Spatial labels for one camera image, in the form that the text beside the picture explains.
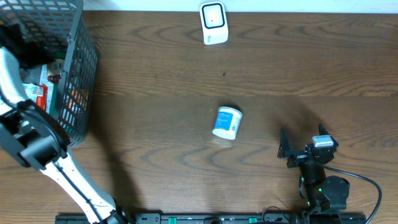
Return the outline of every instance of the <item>white background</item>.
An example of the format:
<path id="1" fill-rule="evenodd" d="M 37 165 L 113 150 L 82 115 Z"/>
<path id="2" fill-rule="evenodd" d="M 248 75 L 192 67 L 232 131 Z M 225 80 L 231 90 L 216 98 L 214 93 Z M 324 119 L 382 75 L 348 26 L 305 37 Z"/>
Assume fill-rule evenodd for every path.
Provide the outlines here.
<path id="1" fill-rule="evenodd" d="M 85 10 L 198 11 L 203 0 L 84 0 Z M 228 12 L 398 13 L 398 0 L 222 0 Z"/>

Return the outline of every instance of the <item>gray plastic basket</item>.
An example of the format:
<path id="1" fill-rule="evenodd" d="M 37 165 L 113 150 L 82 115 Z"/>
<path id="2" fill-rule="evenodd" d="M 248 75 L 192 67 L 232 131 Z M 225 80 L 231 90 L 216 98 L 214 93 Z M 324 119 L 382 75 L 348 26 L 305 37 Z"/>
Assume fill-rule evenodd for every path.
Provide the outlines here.
<path id="1" fill-rule="evenodd" d="M 72 145 L 81 143 L 87 132 L 98 59 L 82 11 L 82 0 L 0 0 L 0 25 L 20 24 L 27 40 L 67 53 L 51 115 Z"/>

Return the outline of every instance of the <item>cylindrical container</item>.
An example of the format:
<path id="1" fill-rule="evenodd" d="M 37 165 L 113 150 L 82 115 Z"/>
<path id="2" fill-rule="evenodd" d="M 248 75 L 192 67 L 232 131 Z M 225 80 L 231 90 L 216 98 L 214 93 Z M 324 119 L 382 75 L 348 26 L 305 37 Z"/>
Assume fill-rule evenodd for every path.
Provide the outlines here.
<path id="1" fill-rule="evenodd" d="M 227 106 L 220 107 L 213 134 L 220 138 L 235 140 L 241 119 L 242 112 Z"/>

